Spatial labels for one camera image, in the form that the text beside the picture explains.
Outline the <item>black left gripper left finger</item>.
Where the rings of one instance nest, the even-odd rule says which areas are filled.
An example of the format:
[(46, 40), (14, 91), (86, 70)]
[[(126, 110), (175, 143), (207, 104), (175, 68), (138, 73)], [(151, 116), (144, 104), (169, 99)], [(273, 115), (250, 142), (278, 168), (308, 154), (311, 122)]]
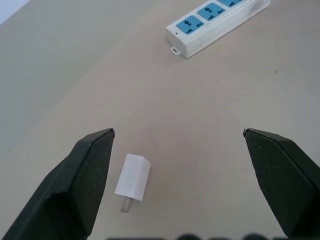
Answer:
[(40, 183), (2, 240), (87, 240), (104, 195), (113, 128), (86, 135)]

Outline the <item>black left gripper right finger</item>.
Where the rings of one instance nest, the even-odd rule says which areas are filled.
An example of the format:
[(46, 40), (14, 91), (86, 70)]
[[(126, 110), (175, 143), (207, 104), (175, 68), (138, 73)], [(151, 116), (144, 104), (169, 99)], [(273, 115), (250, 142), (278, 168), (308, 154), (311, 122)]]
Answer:
[(320, 240), (320, 167), (292, 140), (243, 131), (259, 187), (289, 238)]

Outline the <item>white plug adapter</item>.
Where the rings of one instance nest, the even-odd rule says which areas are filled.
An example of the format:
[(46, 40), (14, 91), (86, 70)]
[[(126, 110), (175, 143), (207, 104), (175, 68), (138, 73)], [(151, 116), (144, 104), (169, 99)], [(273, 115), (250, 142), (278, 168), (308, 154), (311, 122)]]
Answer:
[(142, 201), (147, 186), (151, 163), (143, 156), (127, 154), (115, 189), (115, 194), (123, 196), (120, 207), (128, 213), (133, 200)]

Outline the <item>white power strip blue sockets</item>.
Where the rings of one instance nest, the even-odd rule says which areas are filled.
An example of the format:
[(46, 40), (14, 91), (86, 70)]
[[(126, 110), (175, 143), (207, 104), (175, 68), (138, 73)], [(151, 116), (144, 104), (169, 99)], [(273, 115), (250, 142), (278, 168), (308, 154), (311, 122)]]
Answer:
[(170, 51), (188, 59), (270, 5), (271, 0), (208, 0), (165, 28)]

